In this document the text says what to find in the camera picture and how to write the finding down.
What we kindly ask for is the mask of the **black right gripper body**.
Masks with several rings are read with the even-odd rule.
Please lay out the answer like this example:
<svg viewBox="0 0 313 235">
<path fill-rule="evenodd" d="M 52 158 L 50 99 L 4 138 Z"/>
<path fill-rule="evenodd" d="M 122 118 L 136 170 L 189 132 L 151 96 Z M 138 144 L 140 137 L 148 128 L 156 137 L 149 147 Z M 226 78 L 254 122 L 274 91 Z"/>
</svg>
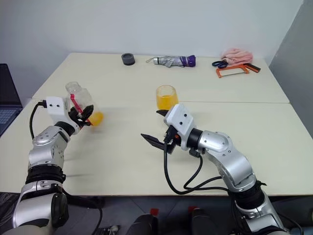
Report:
<svg viewBox="0 0 313 235">
<path fill-rule="evenodd" d="M 170 125 L 164 137 L 164 152 L 172 154 L 174 148 L 181 144 L 181 137 L 178 135 L 177 129 Z"/>
</svg>

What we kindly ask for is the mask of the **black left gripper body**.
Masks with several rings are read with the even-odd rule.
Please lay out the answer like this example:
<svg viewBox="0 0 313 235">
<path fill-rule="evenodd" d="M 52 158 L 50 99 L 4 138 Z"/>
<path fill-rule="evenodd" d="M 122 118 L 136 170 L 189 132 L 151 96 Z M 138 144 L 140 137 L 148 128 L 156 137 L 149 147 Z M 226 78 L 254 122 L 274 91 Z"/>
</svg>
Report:
<svg viewBox="0 0 313 235">
<path fill-rule="evenodd" d="M 82 120 L 82 116 L 76 111 L 74 107 L 71 107 L 69 117 L 78 125 L 79 129 L 82 129 L 82 127 L 85 125 L 85 121 Z"/>
</svg>

